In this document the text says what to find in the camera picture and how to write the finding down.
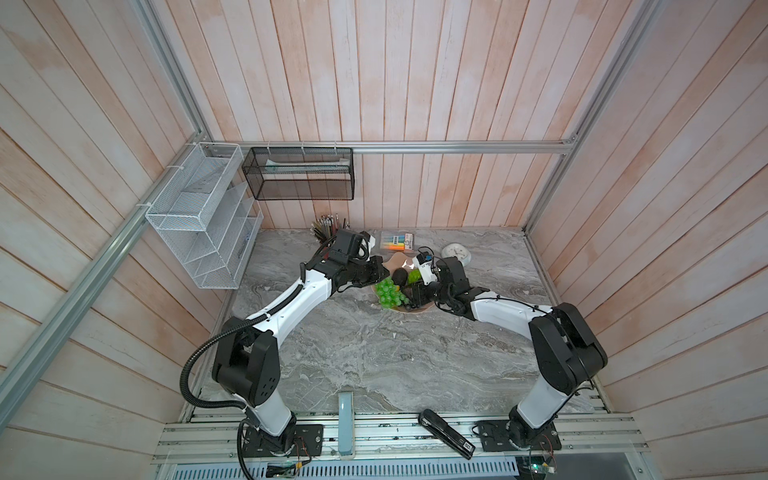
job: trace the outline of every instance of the highlighter package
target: highlighter package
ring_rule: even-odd
[[[383,231],[379,248],[392,252],[412,252],[413,233]]]

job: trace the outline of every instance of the black mounting plate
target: black mounting plate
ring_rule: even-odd
[[[306,444],[306,450],[311,457],[319,457],[323,450],[323,425],[321,424],[309,424],[309,425],[296,425],[296,433],[293,435],[296,441],[301,447],[301,457],[306,457],[304,452],[304,444]],[[293,449],[289,455],[285,457],[279,457],[274,455],[266,447],[261,436],[261,432],[256,429],[246,430],[245,443],[243,444],[243,457],[244,458],[291,458],[296,456],[296,444],[294,443]]]
[[[506,435],[507,422],[509,420],[483,420],[478,424],[478,433],[480,434],[480,443],[482,443],[483,452],[526,452],[527,450],[517,449],[509,441],[509,435]],[[548,451],[561,450],[563,445],[560,443],[560,436],[554,428],[554,423],[549,422],[544,430],[533,441],[534,450]]]

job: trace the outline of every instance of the black mesh basket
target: black mesh basket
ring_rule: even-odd
[[[352,200],[351,148],[253,147],[243,173],[257,200]]]

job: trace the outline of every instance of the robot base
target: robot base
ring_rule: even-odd
[[[483,452],[520,452],[526,449],[518,449],[512,440],[510,440],[508,424],[510,420],[483,420],[478,422],[478,433],[480,434],[480,443],[482,443]],[[552,450],[561,450],[563,445],[560,443],[560,436],[554,429],[554,423],[546,423],[540,429],[541,433],[534,437],[531,447],[534,450],[549,450],[550,443]]]
[[[295,442],[290,445],[288,454],[286,457],[301,456],[305,457],[307,452],[311,457],[318,457],[323,450],[323,426],[322,425],[296,425],[296,430],[293,433]],[[243,445],[243,457],[244,458],[275,458],[281,455],[272,453],[271,449],[274,448],[274,443],[270,442],[267,438],[267,434],[256,429],[248,429],[245,435],[245,443]],[[298,452],[296,450],[296,443],[301,448]]]

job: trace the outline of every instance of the wooden wall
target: wooden wall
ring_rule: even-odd
[[[768,475],[767,25],[669,2],[532,232],[665,478]]]
[[[228,141],[569,137],[640,3],[154,0]],[[354,201],[266,202],[265,226],[519,226],[556,160],[366,155]]]
[[[0,2],[0,369],[193,133],[126,1]],[[221,299],[148,231],[0,435],[3,478],[138,478]]]

